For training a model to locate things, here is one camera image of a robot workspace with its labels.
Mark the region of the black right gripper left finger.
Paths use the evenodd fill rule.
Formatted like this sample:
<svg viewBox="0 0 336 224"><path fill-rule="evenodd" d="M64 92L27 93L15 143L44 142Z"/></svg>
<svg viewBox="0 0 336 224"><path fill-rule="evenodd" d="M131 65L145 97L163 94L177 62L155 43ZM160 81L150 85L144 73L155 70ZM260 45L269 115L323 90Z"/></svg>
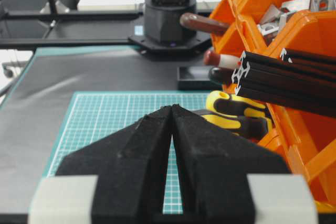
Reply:
<svg viewBox="0 0 336 224"><path fill-rule="evenodd" d="M164 106L65 156L39 183L29 223L139 223L159 211L171 112Z"/></svg>

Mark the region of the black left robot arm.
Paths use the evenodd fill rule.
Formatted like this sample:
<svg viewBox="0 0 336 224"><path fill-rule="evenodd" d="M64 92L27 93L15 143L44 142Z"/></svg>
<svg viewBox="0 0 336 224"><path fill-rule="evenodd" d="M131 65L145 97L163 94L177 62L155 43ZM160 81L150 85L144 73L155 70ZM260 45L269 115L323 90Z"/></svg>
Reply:
<svg viewBox="0 0 336 224"><path fill-rule="evenodd" d="M144 38L170 45L192 39L181 17L196 0L145 0ZM163 214L170 145L176 143L172 108L137 122L67 156L44 178L30 207L29 223L196 223L193 210Z"/></svg>

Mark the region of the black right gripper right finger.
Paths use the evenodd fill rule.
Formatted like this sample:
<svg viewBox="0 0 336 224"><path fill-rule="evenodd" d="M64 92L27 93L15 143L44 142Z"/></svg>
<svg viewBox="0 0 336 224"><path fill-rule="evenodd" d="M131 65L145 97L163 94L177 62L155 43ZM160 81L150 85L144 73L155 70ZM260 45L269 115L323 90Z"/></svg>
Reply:
<svg viewBox="0 0 336 224"><path fill-rule="evenodd" d="M305 180L283 158L172 107L182 195L206 223L317 223Z"/></svg>

